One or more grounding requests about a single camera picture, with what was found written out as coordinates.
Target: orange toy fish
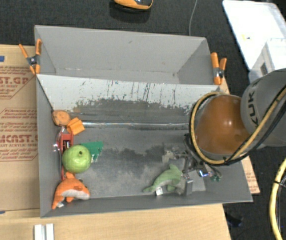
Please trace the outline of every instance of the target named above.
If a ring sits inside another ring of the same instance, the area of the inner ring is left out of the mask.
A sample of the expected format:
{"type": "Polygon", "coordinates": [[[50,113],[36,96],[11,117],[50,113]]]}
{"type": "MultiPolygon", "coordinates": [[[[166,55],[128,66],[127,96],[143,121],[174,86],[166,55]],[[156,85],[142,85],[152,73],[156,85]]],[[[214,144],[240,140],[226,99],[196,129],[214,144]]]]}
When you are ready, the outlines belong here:
{"type": "Polygon", "coordinates": [[[74,174],[66,172],[66,179],[56,188],[52,209],[54,210],[64,199],[69,203],[72,202],[74,198],[88,200],[90,198],[90,192],[81,181],[75,178],[74,174]]]}

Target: green apple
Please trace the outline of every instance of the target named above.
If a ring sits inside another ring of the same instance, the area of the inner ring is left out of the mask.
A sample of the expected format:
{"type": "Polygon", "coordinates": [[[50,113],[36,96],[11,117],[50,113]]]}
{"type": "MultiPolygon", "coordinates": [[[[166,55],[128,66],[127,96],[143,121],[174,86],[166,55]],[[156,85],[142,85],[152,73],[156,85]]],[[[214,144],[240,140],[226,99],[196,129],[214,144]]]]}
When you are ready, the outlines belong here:
{"type": "Polygon", "coordinates": [[[62,163],[70,173],[82,173],[91,166],[92,155],[83,145],[73,145],[64,151],[62,163]]]}

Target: black floor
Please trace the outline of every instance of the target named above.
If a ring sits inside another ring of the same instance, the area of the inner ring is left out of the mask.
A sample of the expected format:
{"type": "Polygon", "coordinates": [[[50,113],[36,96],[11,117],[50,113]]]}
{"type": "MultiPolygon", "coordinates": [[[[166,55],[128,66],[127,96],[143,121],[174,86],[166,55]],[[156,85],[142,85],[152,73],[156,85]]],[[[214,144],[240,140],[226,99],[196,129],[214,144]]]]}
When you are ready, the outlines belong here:
{"type": "MultiPolygon", "coordinates": [[[[222,8],[223,0],[198,0],[191,35],[206,37],[211,52],[227,57],[226,79],[231,94],[241,96],[248,71],[222,8]]],[[[286,20],[286,0],[275,0],[286,20]]],[[[34,25],[69,26],[147,33],[188,35],[195,0],[154,0],[150,12],[128,13],[111,0],[0,0],[0,44],[34,45],[34,25]]],[[[231,227],[233,240],[272,240],[268,219],[271,186],[286,147],[253,151],[251,160],[261,193],[254,202],[225,205],[228,216],[242,218],[231,227]]],[[[281,196],[282,230],[286,239],[286,188],[281,196]]]]}

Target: wooden surface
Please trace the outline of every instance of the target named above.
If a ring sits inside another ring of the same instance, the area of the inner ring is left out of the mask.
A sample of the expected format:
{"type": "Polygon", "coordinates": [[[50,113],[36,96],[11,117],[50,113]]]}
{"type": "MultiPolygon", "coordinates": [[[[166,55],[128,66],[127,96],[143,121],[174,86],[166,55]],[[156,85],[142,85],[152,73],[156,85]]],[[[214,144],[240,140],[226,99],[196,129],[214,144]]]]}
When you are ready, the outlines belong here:
{"type": "MultiPolygon", "coordinates": [[[[0,55],[11,48],[13,45],[0,45],[0,55]]],[[[34,47],[29,46],[26,49],[30,56],[33,55],[34,47]]],[[[13,60],[18,56],[11,55],[13,60]]],[[[228,91],[225,80],[222,86],[228,91]]],[[[259,192],[250,160],[244,161],[244,165],[246,176],[251,179],[249,181],[251,192],[259,192]]],[[[7,211],[0,214],[0,239],[32,240],[33,226],[47,223],[54,224],[55,240],[231,239],[221,204],[48,219],[40,218],[37,209],[7,211]]]]}

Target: yellow cable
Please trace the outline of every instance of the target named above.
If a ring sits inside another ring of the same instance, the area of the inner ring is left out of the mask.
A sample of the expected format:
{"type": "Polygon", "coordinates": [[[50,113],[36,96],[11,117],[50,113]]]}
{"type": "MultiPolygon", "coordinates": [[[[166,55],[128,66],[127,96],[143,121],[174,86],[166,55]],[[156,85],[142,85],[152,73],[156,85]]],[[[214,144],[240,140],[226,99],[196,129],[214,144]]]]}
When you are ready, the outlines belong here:
{"type": "MultiPolygon", "coordinates": [[[[202,158],[203,161],[213,164],[213,165],[222,165],[225,163],[225,160],[213,160],[210,159],[208,157],[206,157],[200,150],[200,148],[198,147],[198,144],[196,142],[196,138],[195,138],[195,131],[194,131],[194,124],[195,124],[195,115],[196,112],[199,108],[199,106],[201,105],[201,103],[209,98],[210,96],[215,96],[215,95],[226,95],[224,92],[218,92],[218,91],[214,91],[214,92],[210,92],[207,93],[206,95],[204,95],[203,97],[201,97],[195,104],[193,111],[192,111],[192,115],[191,115],[191,137],[192,137],[192,142],[194,145],[195,150],[197,151],[198,155],[202,158]]],[[[274,102],[272,103],[272,105],[270,106],[270,108],[268,109],[268,111],[266,112],[265,116],[263,117],[261,123],[258,125],[258,127],[255,129],[255,131],[252,133],[252,135],[250,136],[250,138],[246,141],[246,143],[235,153],[234,158],[239,157],[240,155],[244,155],[245,153],[243,153],[248,147],[249,145],[254,141],[254,139],[256,138],[256,136],[259,134],[259,132],[261,131],[261,129],[264,127],[264,125],[266,124],[267,120],[269,119],[269,117],[271,116],[271,114],[274,112],[275,108],[277,107],[278,103],[282,100],[282,98],[286,95],[286,88],[284,88],[282,90],[282,92],[277,96],[277,98],[274,100],[274,102]]]]}
{"type": "Polygon", "coordinates": [[[277,192],[279,188],[279,183],[281,182],[283,175],[286,170],[286,159],[283,161],[281,166],[278,169],[278,172],[276,174],[275,182],[272,187],[271,192],[271,198],[269,202],[269,217],[271,220],[272,229],[274,232],[274,235],[276,237],[276,240],[282,240],[282,235],[279,231],[278,225],[277,225],[277,219],[276,219],[276,200],[277,200],[277,192]]]}

